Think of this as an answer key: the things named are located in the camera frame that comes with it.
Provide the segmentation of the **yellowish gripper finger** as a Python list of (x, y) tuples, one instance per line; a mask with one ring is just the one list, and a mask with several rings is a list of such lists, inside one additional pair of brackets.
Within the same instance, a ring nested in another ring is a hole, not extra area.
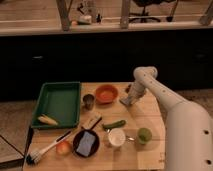
[(139, 100), (140, 100), (139, 96), (129, 96), (128, 97), (128, 104), (129, 105), (133, 105), (133, 104), (135, 104)]

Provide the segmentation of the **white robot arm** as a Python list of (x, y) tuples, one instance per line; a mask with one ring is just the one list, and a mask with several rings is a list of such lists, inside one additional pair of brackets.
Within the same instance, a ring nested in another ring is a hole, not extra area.
[(137, 67), (133, 75), (129, 104), (148, 89), (167, 111), (165, 171), (213, 171), (213, 119), (207, 110), (157, 81), (155, 67)]

